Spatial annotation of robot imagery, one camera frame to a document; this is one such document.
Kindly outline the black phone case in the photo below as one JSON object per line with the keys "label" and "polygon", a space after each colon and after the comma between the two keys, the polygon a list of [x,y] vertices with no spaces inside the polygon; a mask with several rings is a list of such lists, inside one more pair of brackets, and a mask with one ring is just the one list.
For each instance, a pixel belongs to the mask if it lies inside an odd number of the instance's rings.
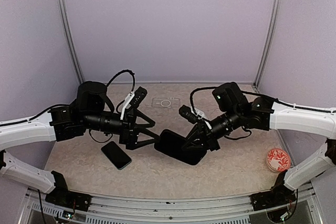
{"label": "black phone case", "polygon": [[161,152],[171,158],[189,165],[197,165],[206,155],[206,150],[182,150],[183,144],[186,142],[185,137],[171,131],[163,130],[160,134],[160,141],[154,144],[155,150]]}

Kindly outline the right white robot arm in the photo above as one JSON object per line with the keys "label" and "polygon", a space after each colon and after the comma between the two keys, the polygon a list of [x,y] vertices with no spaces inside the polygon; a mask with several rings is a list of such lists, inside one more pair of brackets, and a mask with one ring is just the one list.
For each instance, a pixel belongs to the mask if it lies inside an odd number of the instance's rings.
{"label": "right white robot arm", "polygon": [[198,112],[193,96],[199,89],[193,90],[190,106],[184,105],[179,109],[179,114],[194,124],[182,150],[218,150],[218,140],[228,137],[238,128],[246,132],[252,129],[277,130],[323,137],[325,142],[314,153],[278,175],[268,194],[273,205],[281,204],[288,198],[289,192],[335,167],[335,108],[286,103],[260,93],[256,93],[255,99],[249,102],[246,97],[249,93],[241,90],[235,82],[211,87],[210,90],[222,114],[209,120]]}

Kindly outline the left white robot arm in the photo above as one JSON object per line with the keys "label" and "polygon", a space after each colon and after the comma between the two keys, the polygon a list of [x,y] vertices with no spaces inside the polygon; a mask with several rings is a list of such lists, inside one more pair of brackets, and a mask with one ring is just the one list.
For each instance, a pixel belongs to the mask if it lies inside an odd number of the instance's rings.
{"label": "left white robot arm", "polygon": [[121,113],[107,96],[107,85],[86,81],[71,104],[58,104],[32,118],[1,124],[1,175],[34,187],[66,206],[73,201],[61,173],[40,170],[13,157],[7,149],[35,142],[60,142],[83,136],[86,131],[118,135],[120,144],[135,150],[157,143],[160,137],[151,132],[155,122],[139,111],[147,95],[139,87],[128,94]]}

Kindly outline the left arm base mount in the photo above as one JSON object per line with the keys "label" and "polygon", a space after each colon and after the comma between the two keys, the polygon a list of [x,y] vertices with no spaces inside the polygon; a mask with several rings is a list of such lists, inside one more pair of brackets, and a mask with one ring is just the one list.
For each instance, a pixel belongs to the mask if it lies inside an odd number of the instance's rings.
{"label": "left arm base mount", "polygon": [[72,210],[87,212],[91,203],[91,195],[70,191],[61,173],[51,171],[51,174],[55,179],[55,188],[46,194],[45,201]]}

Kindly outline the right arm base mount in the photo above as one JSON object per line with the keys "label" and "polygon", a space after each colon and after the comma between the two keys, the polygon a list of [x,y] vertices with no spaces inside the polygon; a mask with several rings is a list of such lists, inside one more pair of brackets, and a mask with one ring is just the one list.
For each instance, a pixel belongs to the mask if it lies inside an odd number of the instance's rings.
{"label": "right arm base mount", "polygon": [[297,200],[296,192],[285,187],[285,174],[279,173],[275,184],[270,190],[250,195],[254,211],[277,207]]}

